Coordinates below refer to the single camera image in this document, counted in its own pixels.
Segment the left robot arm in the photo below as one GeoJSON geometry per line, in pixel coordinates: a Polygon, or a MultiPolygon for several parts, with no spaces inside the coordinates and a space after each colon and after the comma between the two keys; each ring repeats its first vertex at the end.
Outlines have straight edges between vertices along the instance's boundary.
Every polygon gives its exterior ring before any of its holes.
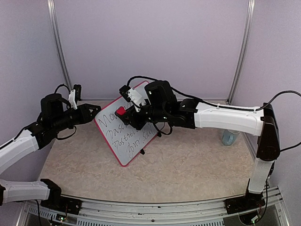
{"type": "MultiPolygon", "coordinates": [[[[54,139],[59,140],[59,132],[91,122],[101,111],[98,105],[77,105],[77,100],[75,90],[70,92],[68,100],[58,93],[45,96],[41,100],[38,119],[0,147],[0,171],[4,172],[27,155],[43,149],[54,139]]],[[[61,188],[49,179],[33,182],[0,181],[1,204],[41,200],[59,210],[66,205],[61,192],[61,188]]]]}

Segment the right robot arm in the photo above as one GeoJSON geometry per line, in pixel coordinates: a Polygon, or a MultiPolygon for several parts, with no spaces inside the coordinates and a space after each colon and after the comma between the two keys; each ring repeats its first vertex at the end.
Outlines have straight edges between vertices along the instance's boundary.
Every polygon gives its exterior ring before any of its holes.
{"type": "Polygon", "coordinates": [[[141,130],[146,123],[167,123],[170,127],[216,128],[244,132],[258,137],[255,167],[248,193],[241,197],[245,209],[252,208],[268,179],[270,169],[280,155],[277,122],[271,104],[263,107],[238,107],[212,104],[187,96],[178,101],[168,81],[153,81],[140,93],[128,84],[119,90],[127,102],[126,123],[141,130]]]}

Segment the pink framed whiteboard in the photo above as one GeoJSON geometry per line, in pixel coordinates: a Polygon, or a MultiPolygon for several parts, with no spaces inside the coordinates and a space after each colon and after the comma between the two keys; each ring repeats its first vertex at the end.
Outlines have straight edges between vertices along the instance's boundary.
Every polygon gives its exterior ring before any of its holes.
{"type": "Polygon", "coordinates": [[[158,134],[151,123],[147,123],[141,130],[136,130],[130,125],[125,125],[115,115],[120,107],[128,109],[130,106],[132,103],[119,96],[103,107],[94,119],[108,147],[123,167],[127,166],[158,134]]]}

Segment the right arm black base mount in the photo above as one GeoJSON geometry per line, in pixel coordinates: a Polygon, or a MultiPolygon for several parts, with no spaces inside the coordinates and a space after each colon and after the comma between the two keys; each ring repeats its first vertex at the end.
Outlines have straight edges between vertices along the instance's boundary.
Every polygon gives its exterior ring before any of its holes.
{"type": "Polygon", "coordinates": [[[224,203],[227,214],[256,209],[266,204],[263,193],[254,194],[250,193],[248,190],[246,190],[246,193],[242,196],[226,199],[224,203]]]}

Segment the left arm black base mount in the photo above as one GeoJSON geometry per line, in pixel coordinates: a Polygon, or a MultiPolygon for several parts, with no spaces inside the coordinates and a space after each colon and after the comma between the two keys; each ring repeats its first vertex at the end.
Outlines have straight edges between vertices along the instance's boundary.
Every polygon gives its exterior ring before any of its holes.
{"type": "Polygon", "coordinates": [[[62,196],[61,188],[50,179],[41,179],[40,181],[46,184],[49,189],[49,197],[40,202],[42,207],[64,212],[66,214],[79,215],[82,205],[81,200],[62,196]]]}

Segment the red whiteboard eraser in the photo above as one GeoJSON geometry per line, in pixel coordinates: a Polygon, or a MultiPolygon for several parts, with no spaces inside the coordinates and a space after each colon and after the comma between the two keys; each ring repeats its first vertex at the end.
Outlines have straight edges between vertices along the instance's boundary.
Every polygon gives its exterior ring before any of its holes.
{"type": "Polygon", "coordinates": [[[123,107],[123,106],[121,106],[120,108],[118,108],[117,110],[116,110],[116,112],[115,112],[115,114],[117,115],[117,116],[122,116],[122,115],[124,115],[126,113],[126,110],[125,110],[125,108],[123,107]]]}

